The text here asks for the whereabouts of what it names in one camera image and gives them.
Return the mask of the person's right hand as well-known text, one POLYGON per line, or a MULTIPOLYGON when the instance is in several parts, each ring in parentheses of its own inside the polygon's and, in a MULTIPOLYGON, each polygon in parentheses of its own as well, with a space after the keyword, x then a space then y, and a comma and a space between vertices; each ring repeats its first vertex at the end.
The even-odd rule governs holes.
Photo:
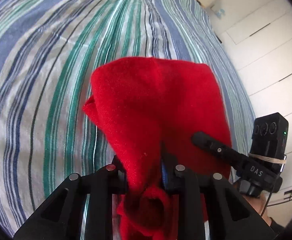
POLYGON ((272 223, 272 219, 267 214, 265 194, 262 192, 258 198, 249 197, 245 194, 242 194, 242 196, 256 210, 256 212, 263 218, 263 220, 268 224, 268 226, 270 226, 272 223))

